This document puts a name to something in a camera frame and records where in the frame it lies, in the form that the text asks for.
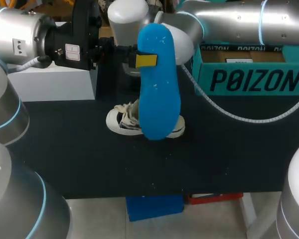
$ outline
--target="yellow tag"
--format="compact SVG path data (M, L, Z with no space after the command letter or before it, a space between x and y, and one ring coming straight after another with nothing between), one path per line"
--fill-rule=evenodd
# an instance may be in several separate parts
M135 67L156 66L157 55L136 55Z

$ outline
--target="table leg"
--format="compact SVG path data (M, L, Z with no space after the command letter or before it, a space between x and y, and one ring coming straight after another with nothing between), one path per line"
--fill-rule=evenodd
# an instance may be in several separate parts
M244 194L241 200L241 207L243 214L246 215L244 219L246 218L247 239L260 239L276 220L277 206L281 193L274 193L257 217L250 194L246 195L247 197L244 199Z

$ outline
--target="blue insole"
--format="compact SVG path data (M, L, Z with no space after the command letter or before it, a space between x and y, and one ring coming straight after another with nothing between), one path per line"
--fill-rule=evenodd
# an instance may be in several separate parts
M163 139L173 131L180 113L173 37L164 25L149 24L139 33L138 50L157 55L156 66L140 68L140 126L148 139Z

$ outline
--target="robotic arm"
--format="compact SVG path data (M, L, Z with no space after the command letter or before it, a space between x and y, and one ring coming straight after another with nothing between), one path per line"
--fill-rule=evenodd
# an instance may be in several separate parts
M136 44L137 31L152 22L170 29L178 65L187 62L193 47L202 40L229 43L299 45L299 0L253 0L207 2L186 0L176 13L159 12L152 16L145 3L116 0L108 10L112 31L118 44ZM134 34L124 35L125 28Z

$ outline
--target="floor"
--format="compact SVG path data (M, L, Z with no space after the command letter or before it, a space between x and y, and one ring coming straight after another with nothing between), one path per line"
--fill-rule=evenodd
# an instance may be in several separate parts
M256 213L272 193L252 194ZM71 239L245 239L238 202L187 205L183 213L129 222L125 198L68 200ZM262 239L279 239L272 226Z

